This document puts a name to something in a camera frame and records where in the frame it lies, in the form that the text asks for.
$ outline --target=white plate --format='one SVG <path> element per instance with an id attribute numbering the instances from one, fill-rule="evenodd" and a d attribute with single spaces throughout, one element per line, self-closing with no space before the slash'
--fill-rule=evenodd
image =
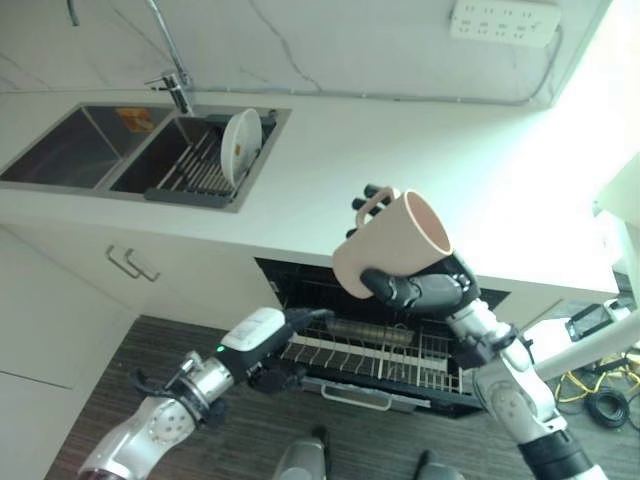
<path id="1" fill-rule="evenodd" d="M 253 108 L 231 117 L 224 129 L 220 164 L 224 178 L 236 187 L 262 147 L 262 124 Z"/>

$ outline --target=sink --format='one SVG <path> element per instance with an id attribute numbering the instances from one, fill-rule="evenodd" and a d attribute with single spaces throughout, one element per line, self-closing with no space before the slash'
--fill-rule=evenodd
<path id="1" fill-rule="evenodd" d="M 80 105 L 0 173 L 0 188 L 200 206 L 237 212 L 286 120 L 256 108 L 262 148 L 236 186 L 220 165 L 224 130 L 244 107 Z"/>
<path id="2" fill-rule="evenodd" d="M 17 158 L 0 181 L 95 188 L 171 111 L 81 105 Z"/>
<path id="3" fill-rule="evenodd" d="M 260 115 L 262 151 L 234 187 L 225 179 L 220 165 L 222 137 L 232 116 L 175 117 L 117 175 L 110 189 L 142 194 L 150 201 L 212 208 L 224 208 L 236 201 L 248 188 L 246 180 L 252 173 L 255 177 L 263 163 L 277 122 L 275 111 L 265 110 Z"/>

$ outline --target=mug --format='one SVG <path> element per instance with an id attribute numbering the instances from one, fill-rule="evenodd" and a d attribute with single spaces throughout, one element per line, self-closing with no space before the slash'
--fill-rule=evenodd
<path id="1" fill-rule="evenodd" d="M 382 200 L 391 203 L 365 222 Z M 415 190 L 380 189 L 356 214 L 356 232 L 333 253 L 333 272 L 342 287 L 357 298 L 373 295 L 361 281 L 368 268 L 389 275 L 412 275 L 453 253 L 440 218 Z"/>

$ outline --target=dishwasher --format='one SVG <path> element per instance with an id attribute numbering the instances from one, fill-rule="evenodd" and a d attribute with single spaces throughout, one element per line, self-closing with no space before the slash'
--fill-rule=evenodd
<path id="1" fill-rule="evenodd" d="M 303 388 L 329 400 L 374 410 L 413 411 L 459 417 L 480 411 L 470 372 L 453 352 L 457 339 L 444 320 L 396 312 L 375 298 L 357 299 L 333 271 L 256 259 L 283 308 L 328 308 L 335 318 L 296 334 L 280 353 L 306 369 Z M 508 295 L 483 290 L 495 308 Z"/>

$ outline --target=electrical outlet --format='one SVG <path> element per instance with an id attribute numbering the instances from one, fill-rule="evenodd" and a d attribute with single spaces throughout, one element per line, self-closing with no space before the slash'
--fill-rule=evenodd
<path id="1" fill-rule="evenodd" d="M 544 47 L 553 38 L 558 5 L 519 0 L 458 0 L 449 31 L 454 38 Z"/>

